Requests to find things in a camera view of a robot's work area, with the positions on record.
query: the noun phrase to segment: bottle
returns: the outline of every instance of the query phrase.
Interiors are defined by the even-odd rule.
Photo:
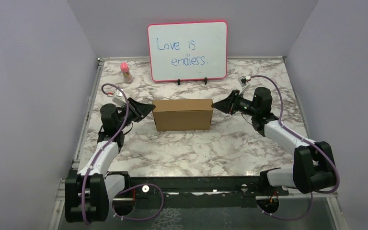
[[[123,73],[123,78],[125,79],[125,83],[131,83],[133,80],[132,74],[130,74],[129,66],[126,62],[123,62],[120,66],[121,71]]]

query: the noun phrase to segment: box top flap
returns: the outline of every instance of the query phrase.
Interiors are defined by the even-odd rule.
[[[212,111],[212,99],[154,100],[157,112]]]

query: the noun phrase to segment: whiteboard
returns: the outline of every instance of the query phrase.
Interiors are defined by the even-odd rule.
[[[148,38],[154,81],[226,77],[226,22],[151,24]]]

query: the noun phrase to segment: marble tabletop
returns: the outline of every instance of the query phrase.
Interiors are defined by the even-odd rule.
[[[82,169],[96,149],[101,127],[99,110],[112,103],[101,92],[104,83],[116,84],[128,97],[143,103],[160,99],[226,98],[234,89],[241,89],[237,78],[246,75],[266,75],[279,86],[284,99],[284,123],[306,136],[305,127],[286,67],[281,59],[229,59],[228,75],[223,80],[177,83],[155,83],[150,77],[148,61],[125,61],[133,75],[126,84],[119,65],[122,61],[106,61],[88,123],[79,169]],[[253,89],[265,86],[272,91],[272,112],[279,114],[279,97],[274,86],[264,79],[253,79],[244,97],[252,99]],[[240,113],[226,115],[214,110],[211,128],[207,131],[157,132],[150,113],[125,136],[120,154],[109,171],[128,171],[131,176],[231,176],[258,175],[260,171],[291,166],[291,154],[272,140],[262,137]]]

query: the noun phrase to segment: brown box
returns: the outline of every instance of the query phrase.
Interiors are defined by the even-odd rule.
[[[155,100],[157,131],[208,130],[212,119],[212,99]]]

